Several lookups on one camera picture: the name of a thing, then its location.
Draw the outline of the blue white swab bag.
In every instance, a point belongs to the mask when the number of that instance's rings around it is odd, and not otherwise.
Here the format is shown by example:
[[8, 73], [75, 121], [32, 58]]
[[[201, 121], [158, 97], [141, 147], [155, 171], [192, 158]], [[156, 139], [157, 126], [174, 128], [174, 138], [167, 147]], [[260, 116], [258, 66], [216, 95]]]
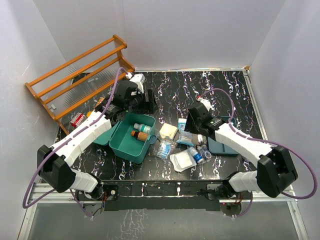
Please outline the blue white swab bag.
[[193, 134], [190, 132], [180, 132], [179, 138], [176, 141], [178, 144], [186, 145], [186, 146], [194, 146], [192, 142]]

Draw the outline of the white bottle green label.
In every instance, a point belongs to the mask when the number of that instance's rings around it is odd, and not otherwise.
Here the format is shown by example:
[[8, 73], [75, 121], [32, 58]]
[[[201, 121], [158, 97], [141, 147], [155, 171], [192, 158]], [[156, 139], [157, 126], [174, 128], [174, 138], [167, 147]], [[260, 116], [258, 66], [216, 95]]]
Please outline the white bottle green label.
[[145, 125], [145, 124], [138, 124], [135, 123], [133, 125], [135, 130], [138, 130], [139, 132], [145, 133], [145, 134], [149, 134], [152, 130], [151, 126]]

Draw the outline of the beige gauze roll pack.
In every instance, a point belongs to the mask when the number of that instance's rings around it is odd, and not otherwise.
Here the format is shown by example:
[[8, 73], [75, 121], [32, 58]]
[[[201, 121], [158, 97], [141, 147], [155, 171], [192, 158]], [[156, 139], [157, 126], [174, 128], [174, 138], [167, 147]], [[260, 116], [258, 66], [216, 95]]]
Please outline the beige gauze roll pack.
[[159, 137], [165, 140], [173, 140], [178, 128], [168, 123], [164, 123], [159, 130]]

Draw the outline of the brown bottle orange label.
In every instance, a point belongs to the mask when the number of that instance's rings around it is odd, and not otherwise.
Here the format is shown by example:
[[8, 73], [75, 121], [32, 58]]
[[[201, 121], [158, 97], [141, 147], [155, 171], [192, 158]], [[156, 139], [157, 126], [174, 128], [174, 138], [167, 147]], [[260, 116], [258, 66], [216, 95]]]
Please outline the brown bottle orange label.
[[149, 135], [147, 133], [144, 133], [144, 132], [141, 132], [141, 131], [133, 130], [131, 132], [131, 136], [136, 138], [137, 140], [139, 140], [141, 142], [146, 142]]

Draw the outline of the teal plastic medicine box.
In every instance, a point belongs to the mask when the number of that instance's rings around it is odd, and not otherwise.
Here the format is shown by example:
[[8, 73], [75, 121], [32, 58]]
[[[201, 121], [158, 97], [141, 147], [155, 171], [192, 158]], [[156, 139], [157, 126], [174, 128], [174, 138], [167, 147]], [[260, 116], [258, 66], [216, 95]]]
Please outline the teal plastic medicine box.
[[[132, 136], [134, 124], [144, 124], [151, 127], [145, 141], [140, 141]], [[127, 114], [124, 120], [116, 123], [110, 130], [101, 134], [95, 144], [110, 146], [117, 157], [135, 164], [141, 164], [150, 147], [157, 141], [155, 134], [156, 119], [145, 114]]]

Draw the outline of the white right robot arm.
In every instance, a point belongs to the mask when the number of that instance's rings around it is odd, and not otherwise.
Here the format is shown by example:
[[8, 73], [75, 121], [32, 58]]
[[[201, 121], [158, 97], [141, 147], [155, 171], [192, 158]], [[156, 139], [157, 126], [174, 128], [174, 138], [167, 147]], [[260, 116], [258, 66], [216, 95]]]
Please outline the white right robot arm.
[[188, 109], [184, 130], [232, 148], [256, 167], [255, 171], [237, 172], [227, 178], [222, 190], [230, 199], [243, 191], [263, 192], [275, 198], [298, 178], [288, 149], [252, 140], [250, 135], [232, 130], [231, 124], [221, 117], [212, 116], [201, 102]]

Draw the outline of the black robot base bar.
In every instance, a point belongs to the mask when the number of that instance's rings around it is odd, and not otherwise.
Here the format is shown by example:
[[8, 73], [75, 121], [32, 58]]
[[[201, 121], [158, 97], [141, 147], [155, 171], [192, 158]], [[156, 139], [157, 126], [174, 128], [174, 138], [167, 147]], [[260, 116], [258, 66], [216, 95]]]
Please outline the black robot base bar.
[[250, 193], [235, 193], [225, 180], [106, 180], [97, 198], [77, 190], [86, 204], [100, 204], [105, 211], [191, 210], [219, 211], [222, 203], [243, 203]]

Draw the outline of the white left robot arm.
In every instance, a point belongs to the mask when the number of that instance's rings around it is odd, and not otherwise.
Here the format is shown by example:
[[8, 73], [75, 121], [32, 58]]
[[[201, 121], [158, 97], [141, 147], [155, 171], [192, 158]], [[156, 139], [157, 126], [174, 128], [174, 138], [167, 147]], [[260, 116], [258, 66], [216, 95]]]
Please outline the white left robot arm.
[[37, 175], [56, 192], [84, 191], [93, 200], [103, 195], [101, 181], [91, 173], [72, 169], [75, 160], [97, 138], [113, 126], [124, 123], [126, 116], [154, 114], [157, 103], [152, 89], [143, 89], [141, 81], [122, 80], [90, 116], [66, 138], [37, 151]]

